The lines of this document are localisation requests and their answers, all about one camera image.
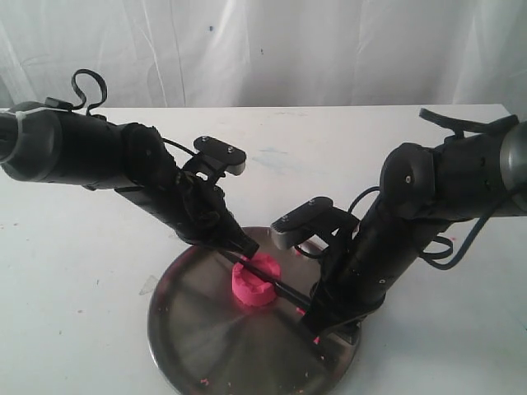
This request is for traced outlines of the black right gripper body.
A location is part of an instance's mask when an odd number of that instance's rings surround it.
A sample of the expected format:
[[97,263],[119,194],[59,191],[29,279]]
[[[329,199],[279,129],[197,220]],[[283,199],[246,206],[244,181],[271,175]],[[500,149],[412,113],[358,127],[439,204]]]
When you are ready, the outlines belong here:
[[435,220],[405,220],[378,197],[363,217],[349,250],[315,292],[314,298],[329,305],[330,329],[375,312],[388,289],[435,237]]

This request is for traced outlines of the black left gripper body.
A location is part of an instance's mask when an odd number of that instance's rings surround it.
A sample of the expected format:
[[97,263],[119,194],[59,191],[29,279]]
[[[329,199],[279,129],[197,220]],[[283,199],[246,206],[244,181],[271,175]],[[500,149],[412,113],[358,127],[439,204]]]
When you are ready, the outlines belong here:
[[188,244],[239,245],[239,226],[222,196],[199,177],[180,172],[165,187],[135,186],[115,192],[169,226]]

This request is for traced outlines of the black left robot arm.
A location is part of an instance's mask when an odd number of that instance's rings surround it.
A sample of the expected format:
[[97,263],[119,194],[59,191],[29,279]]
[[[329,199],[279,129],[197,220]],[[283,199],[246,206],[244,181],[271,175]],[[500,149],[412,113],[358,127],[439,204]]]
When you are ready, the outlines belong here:
[[245,152],[202,136],[178,166],[169,144],[154,127],[114,124],[38,102],[1,113],[1,167],[12,179],[112,189],[187,244],[254,256],[258,243],[242,230],[217,186],[226,174],[245,170]]

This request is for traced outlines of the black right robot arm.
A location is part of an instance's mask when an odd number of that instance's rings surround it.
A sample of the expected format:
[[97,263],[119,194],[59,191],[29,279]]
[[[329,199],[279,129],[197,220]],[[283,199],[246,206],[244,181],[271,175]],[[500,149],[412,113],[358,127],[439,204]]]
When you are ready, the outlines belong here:
[[417,259],[448,271],[486,222],[526,213],[526,125],[503,118],[434,148],[404,143],[386,158],[357,234],[324,262],[301,322],[314,337],[361,322]]

